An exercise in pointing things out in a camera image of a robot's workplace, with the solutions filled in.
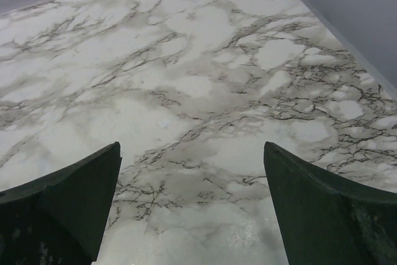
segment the dark object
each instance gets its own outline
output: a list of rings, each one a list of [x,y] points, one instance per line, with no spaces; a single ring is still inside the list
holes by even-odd
[[[264,164],[290,265],[397,264],[397,194],[350,181],[281,147]]]
[[[121,165],[120,144],[0,192],[1,265],[97,259]]]

